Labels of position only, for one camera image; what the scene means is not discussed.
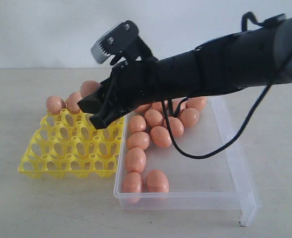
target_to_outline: wire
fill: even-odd
[[[246,25],[247,19],[252,19],[251,21],[253,23],[257,22],[255,16],[254,17],[253,16],[254,15],[253,14],[251,15],[251,12],[250,13],[248,12],[247,14],[245,14],[245,16],[242,17],[242,30],[244,30],[244,25]],[[290,63],[291,60],[292,60],[292,51],[285,58],[285,60],[282,62],[281,66],[278,68],[277,75],[284,71],[284,69]],[[155,75],[156,75],[156,78],[157,78],[159,86],[162,88],[162,84],[161,84],[161,82],[159,80],[158,75],[157,74],[155,74]],[[226,148],[228,148],[230,145],[232,145],[241,136],[241,134],[245,130],[246,126],[248,125],[249,121],[251,120],[255,110],[260,105],[262,100],[265,98],[266,94],[269,92],[269,90],[271,89],[271,87],[273,86],[274,83],[275,83],[275,79],[271,79],[269,84],[264,88],[264,90],[262,91],[261,95],[255,101],[255,103],[253,104],[253,106],[250,109],[249,113],[247,114],[247,116],[246,116],[242,126],[240,127],[239,131],[237,132],[237,134],[229,142],[227,142],[225,145],[223,145],[219,149],[217,149],[215,151],[212,151],[212,152],[210,152],[208,154],[205,154],[205,155],[191,155],[191,154],[188,154],[188,153],[184,152],[183,150],[181,150],[179,148],[179,146],[177,145],[177,143],[175,141],[175,138],[174,138],[174,136],[173,136],[173,134],[171,132],[171,127],[170,127],[170,123],[169,123],[169,120],[168,120],[167,112],[166,112],[166,110],[163,110],[164,116],[165,116],[165,120],[166,120],[166,124],[167,124],[167,129],[168,129],[172,144],[174,145],[174,147],[177,149],[177,151],[180,154],[182,154],[182,155],[184,155],[184,156],[186,156],[188,158],[197,159],[197,160],[209,158],[209,157],[211,157],[213,155],[216,155],[219,152],[225,150]],[[163,99],[161,100],[161,104],[162,104],[162,108],[165,108],[165,103],[164,103]]]

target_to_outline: yellow egg tray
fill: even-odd
[[[32,178],[43,174],[56,178],[66,174],[87,177],[90,173],[112,176],[117,168],[124,117],[106,129],[96,130],[90,116],[72,114],[67,109],[58,115],[47,113],[30,139],[18,171]]]

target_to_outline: robotic arm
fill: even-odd
[[[260,28],[248,31],[247,20]],[[292,18],[281,14],[259,23],[248,12],[242,32],[162,60],[152,55],[136,24],[126,21],[102,36],[91,52],[98,63],[114,56],[110,77],[78,103],[102,129],[143,104],[292,83]]]

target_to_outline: screw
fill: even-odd
[[[130,25],[129,25],[129,24],[125,24],[125,25],[124,25],[124,28],[125,28],[125,30],[128,31],[128,30],[130,29]]]
[[[111,45],[111,44],[113,44],[113,42],[114,42],[114,38],[113,37],[110,37],[110,38],[107,39],[107,43],[108,44]]]

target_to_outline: egg tray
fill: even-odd
[[[56,178],[66,174],[87,177],[90,173],[112,176],[117,168],[124,117],[106,129],[96,130],[90,116],[72,114],[67,109],[58,115],[47,112],[30,139],[18,171],[32,178],[43,174]]]

